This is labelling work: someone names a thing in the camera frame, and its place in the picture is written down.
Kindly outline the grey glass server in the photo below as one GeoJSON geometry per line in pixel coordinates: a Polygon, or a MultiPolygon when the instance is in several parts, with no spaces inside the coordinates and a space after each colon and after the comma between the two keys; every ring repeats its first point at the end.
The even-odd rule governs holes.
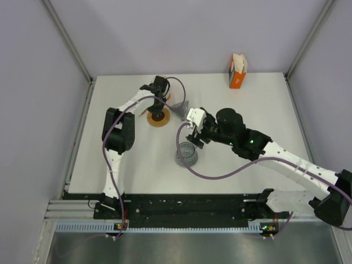
{"type": "Polygon", "coordinates": [[[178,166],[185,167],[184,163],[181,160],[181,157],[184,160],[184,163],[188,167],[194,166],[198,161],[198,153],[196,150],[196,146],[190,142],[181,142],[177,145],[177,149],[175,151],[174,159],[178,166]]]}

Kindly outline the grey ribbed glass dripper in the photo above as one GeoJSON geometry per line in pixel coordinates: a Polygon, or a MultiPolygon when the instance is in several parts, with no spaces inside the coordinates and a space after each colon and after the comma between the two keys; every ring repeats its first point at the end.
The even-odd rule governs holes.
{"type": "Polygon", "coordinates": [[[187,113],[189,111],[189,101],[176,103],[169,107],[169,109],[176,114],[182,121],[186,120],[187,113]]]}

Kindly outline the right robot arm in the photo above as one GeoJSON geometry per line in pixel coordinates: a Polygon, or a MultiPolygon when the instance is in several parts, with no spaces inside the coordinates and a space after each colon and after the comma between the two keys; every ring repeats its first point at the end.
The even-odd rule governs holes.
{"type": "Polygon", "coordinates": [[[250,165],[270,168],[304,188],[263,191],[263,199],[256,205],[260,216],[310,213],[331,226],[345,229],[343,223],[351,207],[350,171],[335,172],[292,154],[264,133],[247,128],[242,116],[232,108],[223,108],[215,116],[204,108],[191,108],[186,120],[193,129],[186,139],[200,149],[210,142],[230,146],[250,165]]]}

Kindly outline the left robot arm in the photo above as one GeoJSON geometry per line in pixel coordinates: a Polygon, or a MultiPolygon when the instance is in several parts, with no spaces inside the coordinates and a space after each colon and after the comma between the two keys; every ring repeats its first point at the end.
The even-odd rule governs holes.
{"type": "Polygon", "coordinates": [[[102,152],[107,165],[106,183],[103,193],[112,199],[106,204],[106,212],[113,218],[123,215],[125,206],[123,159],[135,142],[136,117],[147,112],[147,121],[153,127],[162,127],[170,119],[164,108],[169,99],[171,85],[167,78],[156,76],[154,81],[142,85],[136,95],[117,108],[106,111],[102,131],[102,152]]]}

